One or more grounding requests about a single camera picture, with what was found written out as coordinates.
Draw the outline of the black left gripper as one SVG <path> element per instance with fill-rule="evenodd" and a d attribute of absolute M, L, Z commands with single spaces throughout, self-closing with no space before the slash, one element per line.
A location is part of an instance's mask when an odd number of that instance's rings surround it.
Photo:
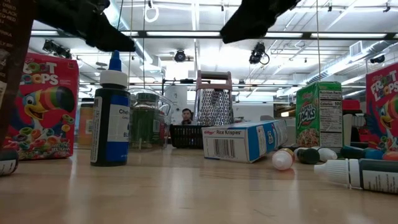
<path fill-rule="evenodd" d="M 134 52 L 135 42 L 113 27 L 104 14 L 109 0 L 34 0 L 35 19 L 103 52 Z"/>

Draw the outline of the clear plastic container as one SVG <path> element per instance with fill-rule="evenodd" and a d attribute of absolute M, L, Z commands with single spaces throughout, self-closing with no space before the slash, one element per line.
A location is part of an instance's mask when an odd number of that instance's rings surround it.
<path fill-rule="evenodd" d="M 161 110 L 162 114 L 164 115 L 164 121 L 167 125 L 167 141 L 168 141 L 168 135 L 169 135 L 169 127 L 171 125 L 171 115 L 172 115 L 172 102 L 170 100 L 168 100 L 166 97 L 162 96 L 161 94 L 157 93 L 154 90 L 149 90 L 149 89 L 143 89 L 143 88 L 132 88 L 130 89 L 130 119 L 131 119 L 131 97 L 133 95 L 133 93 L 135 92 L 149 92 L 149 93 L 156 93 L 159 96 L 159 109 Z M 80 105 L 81 105 L 81 99 L 79 100 L 79 104 L 78 104 L 78 112 L 80 112 Z M 79 115 L 77 118 L 77 122 L 76 122 L 77 127 L 75 128 L 75 139 L 77 140 L 77 134 L 78 134 L 78 125 L 79 125 Z M 130 133 L 131 133 L 131 129 L 129 131 L 129 150 L 131 150 L 131 144 L 130 144 Z M 75 143 L 75 147 L 78 149 L 83 149 L 83 148 L 79 148 L 78 144 Z M 164 149 L 167 147 L 167 142 L 165 144 L 164 147 L 162 147 L 161 149 Z"/>

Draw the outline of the orange spice jar black lid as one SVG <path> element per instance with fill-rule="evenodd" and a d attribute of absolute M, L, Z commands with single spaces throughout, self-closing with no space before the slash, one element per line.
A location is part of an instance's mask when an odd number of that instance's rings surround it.
<path fill-rule="evenodd" d="M 79 148 L 90 148 L 93 133 L 93 106 L 93 98 L 81 99 L 77 134 L 77 144 Z"/>

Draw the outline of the green lid spice jar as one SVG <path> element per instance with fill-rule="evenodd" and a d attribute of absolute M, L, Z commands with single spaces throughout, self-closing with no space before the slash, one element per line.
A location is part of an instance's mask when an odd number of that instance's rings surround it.
<path fill-rule="evenodd" d="M 135 92 L 131 104 L 131 150 L 161 149 L 164 145 L 164 115 L 159 109 L 159 96 L 156 93 Z"/>

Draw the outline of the brown seasoning packet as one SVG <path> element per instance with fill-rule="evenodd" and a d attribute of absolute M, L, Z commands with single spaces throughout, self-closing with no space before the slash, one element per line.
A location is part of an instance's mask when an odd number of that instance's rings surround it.
<path fill-rule="evenodd" d="M 0 0 L 0 149 L 19 89 L 34 16 L 34 0 Z"/>

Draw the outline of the large blue food colouring bottle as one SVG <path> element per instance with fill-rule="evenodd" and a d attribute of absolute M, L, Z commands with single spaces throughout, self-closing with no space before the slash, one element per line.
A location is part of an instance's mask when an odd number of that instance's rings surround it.
<path fill-rule="evenodd" d="M 130 93 L 128 76 L 122 72 L 119 51 L 100 73 L 95 91 L 90 164 L 98 167 L 123 166 L 129 149 Z"/>

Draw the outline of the red Froot Loops cereal box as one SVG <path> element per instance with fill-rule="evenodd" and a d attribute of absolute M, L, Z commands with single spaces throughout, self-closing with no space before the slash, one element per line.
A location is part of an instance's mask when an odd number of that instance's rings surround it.
<path fill-rule="evenodd" d="M 398 62 L 366 75 L 369 145 L 398 152 Z"/>
<path fill-rule="evenodd" d="M 28 53 L 3 148 L 21 160 L 72 156 L 78 78 L 75 60 Z"/>

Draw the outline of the red lid spice tin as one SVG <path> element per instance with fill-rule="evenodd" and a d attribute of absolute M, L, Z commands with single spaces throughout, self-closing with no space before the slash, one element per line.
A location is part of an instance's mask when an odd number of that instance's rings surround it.
<path fill-rule="evenodd" d="M 160 136 L 160 145 L 164 147 L 167 142 L 167 125 L 165 121 L 160 122 L 159 136 Z"/>

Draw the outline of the green Apple Jacks cereal box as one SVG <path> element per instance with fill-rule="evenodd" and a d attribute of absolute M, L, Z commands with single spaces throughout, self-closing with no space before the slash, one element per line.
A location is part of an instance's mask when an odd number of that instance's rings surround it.
<path fill-rule="evenodd" d="M 342 90 L 338 82 L 315 82 L 296 94 L 296 143 L 302 147 L 343 147 Z"/>

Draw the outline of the blue Rice Krispies cereal box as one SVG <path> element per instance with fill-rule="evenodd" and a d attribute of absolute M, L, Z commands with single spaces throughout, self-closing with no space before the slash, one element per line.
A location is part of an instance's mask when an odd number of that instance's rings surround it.
<path fill-rule="evenodd" d="M 232 162 L 253 163 L 288 140 L 284 120 L 244 122 L 202 129 L 204 156 Z"/>

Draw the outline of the black plastic basket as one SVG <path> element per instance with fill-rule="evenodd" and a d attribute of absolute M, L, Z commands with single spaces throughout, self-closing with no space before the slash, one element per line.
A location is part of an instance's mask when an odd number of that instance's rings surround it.
<path fill-rule="evenodd" d="M 176 148 L 203 149 L 203 126 L 171 125 L 171 144 Z"/>

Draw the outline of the small dark green dropper bottle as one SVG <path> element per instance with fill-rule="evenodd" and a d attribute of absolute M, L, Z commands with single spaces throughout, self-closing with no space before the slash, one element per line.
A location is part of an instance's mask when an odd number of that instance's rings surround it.
<path fill-rule="evenodd" d="M 295 158 L 302 164 L 314 165 L 320 161 L 320 154 L 314 148 L 300 147 L 294 151 Z"/>

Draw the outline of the small grey dropper bottle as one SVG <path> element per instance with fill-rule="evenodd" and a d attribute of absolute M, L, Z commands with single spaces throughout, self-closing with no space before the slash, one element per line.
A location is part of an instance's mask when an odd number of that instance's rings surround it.
<path fill-rule="evenodd" d="M 337 153 L 327 147 L 319 147 L 317 151 L 320 155 L 320 160 L 322 162 L 327 162 L 328 160 L 336 160 L 338 158 Z"/>

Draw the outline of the small black dropper bottle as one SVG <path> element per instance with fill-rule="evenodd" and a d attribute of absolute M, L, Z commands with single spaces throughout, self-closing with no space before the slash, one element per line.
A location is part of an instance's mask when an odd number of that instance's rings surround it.
<path fill-rule="evenodd" d="M 398 195 L 398 161 L 375 159 L 329 160 L 314 166 L 314 173 L 334 184 Z"/>
<path fill-rule="evenodd" d="M 0 177 L 11 175 L 18 168 L 19 155 L 14 149 L 0 151 Z"/>

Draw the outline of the long blue dropper bottle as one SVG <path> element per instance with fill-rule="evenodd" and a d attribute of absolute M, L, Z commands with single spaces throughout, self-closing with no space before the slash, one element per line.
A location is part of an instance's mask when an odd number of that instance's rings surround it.
<path fill-rule="evenodd" d="M 362 149 L 359 147 L 354 146 L 343 146 L 340 150 L 340 154 L 342 157 L 346 159 L 378 159 L 381 160 L 384 152 L 373 149 L 373 148 L 366 148 Z"/>

